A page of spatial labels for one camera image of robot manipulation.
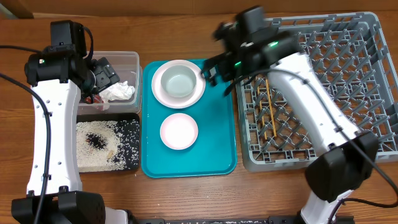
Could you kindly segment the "white napkin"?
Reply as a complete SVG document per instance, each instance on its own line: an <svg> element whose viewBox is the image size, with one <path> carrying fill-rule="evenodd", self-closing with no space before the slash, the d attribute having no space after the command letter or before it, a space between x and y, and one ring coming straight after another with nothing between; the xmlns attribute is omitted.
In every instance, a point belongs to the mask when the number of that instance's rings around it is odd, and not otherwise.
<svg viewBox="0 0 398 224"><path fill-rule="evenodd" d="M128 85L128 82L118 82L99 93L104 102L114 100L128 100L136 92L136 89Z"/></svg>

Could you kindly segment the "red snack wrapper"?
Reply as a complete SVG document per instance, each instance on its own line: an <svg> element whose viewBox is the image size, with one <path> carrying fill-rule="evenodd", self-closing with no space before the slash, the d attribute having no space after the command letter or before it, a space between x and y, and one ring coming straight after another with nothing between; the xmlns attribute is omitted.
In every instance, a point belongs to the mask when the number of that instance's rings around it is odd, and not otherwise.
<svg viewBox="0 0 398 224"><path fill-rule="evenodd" d="M94 95L93 97L88 96L83 100L83 102L88 106L93 106L97 110L103 110L102 103L104 103L104 101L99 95Z"/></svg>

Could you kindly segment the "wooden chopstick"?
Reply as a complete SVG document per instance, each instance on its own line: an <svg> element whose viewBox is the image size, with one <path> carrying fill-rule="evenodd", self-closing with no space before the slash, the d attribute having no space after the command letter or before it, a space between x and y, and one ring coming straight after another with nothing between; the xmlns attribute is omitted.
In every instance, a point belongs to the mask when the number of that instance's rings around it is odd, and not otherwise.
<svg viewBox="0 0 398 224"><path fill-rule="evenodd" d="M260 110L260 112L262 112L262 99L263 99L263 97L262 97L262 93L261 93L261 91L259 89L259 86L257 87L257 95L260 98L260 100L259 100L259 110ZM260 117L261 117L262 128L265 128L264 140L267 140L267 132L266 132L266 124L265 124L265 121L264 121L264 115L260 115Z"/></svg>
<svg viewBox="0 0 398 224"><path fill-rule="evenodd" d="M271 116L272 132L273 132L274 137L277 137L277 133L276 133L276 129L275 129L274 113L273 113L273 107L272 107L272 100L271 100L271 91L270 91L269 82L268 82L267 78L266 78L266 90L267 90L267 98L268 98L269 110L270 110L270 116Z"/></svg>

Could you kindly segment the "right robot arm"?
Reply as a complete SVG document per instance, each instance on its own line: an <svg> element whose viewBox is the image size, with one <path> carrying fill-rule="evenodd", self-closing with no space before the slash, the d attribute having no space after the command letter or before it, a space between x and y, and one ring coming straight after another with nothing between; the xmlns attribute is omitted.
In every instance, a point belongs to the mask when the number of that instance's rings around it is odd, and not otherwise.
<svg viewBox="0 0 398 224"><path fill-rule="evenodd" d="M224 52L205 61L202 75L212 85L218 77L233 88L257 75L286 98L303 124L318 157L305 170L311 193L297 223L336 223L339 207L376 168L377 137L363 132L337 107L316 76L297 36L266 24L254 6L221 23L213 34ZM218 77L210 70L217 68Z"/></svg>

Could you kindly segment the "pink bowl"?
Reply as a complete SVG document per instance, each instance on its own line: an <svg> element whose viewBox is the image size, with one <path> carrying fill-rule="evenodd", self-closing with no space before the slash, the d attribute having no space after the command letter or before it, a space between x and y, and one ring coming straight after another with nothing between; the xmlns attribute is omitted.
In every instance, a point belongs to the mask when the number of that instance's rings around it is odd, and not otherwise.
<svg viewBox="0 0 398 224"><path fill-rule="evenodd" d="M173 150L188 149L198 137L198 125L189 115L174 113L164 119L160 126L162 142Z"/></svg>

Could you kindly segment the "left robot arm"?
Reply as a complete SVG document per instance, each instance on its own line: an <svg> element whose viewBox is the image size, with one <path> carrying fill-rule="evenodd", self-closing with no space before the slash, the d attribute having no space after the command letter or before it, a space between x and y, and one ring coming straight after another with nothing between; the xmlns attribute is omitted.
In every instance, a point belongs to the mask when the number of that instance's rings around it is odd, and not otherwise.
<svg viewBox="0 0 398 224"><path fill-rule="evenodd" d="M34 159L26 196L12 201L19 223L134 223L128 210L106 207L85 192L76 157L78 104L119 81L105 58L93 58L90 30L73 21L50 25L51 44L25 64L34 102Z"/></svg>

